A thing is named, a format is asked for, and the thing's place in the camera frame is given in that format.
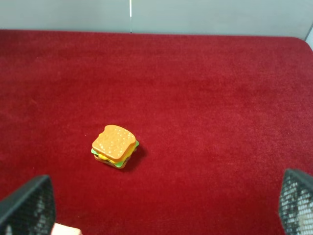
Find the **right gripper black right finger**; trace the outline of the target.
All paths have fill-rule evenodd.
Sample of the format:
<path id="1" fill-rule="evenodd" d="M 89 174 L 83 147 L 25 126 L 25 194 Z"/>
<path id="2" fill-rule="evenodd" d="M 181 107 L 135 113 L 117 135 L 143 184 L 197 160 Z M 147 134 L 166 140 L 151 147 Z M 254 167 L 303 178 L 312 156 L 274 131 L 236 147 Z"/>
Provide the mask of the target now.
<path id="1" fill-rule="evenodd" d="M 285 234 L 313 233 L 313 177 L 298 169 L 284 173 L 279 195 L 279 218 Z"/>

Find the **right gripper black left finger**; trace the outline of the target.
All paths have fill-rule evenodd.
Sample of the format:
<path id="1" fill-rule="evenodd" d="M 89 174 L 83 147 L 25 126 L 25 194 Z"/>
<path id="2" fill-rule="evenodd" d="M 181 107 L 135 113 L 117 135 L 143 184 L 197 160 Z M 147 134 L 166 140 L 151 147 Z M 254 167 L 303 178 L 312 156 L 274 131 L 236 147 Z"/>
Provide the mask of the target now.
<path id="1" fill-rule="evenodd" d="M 48 175 L 31 179 L 0 202 L 2 235 L 49 235 L 55 219 L 54 193 Z"/>

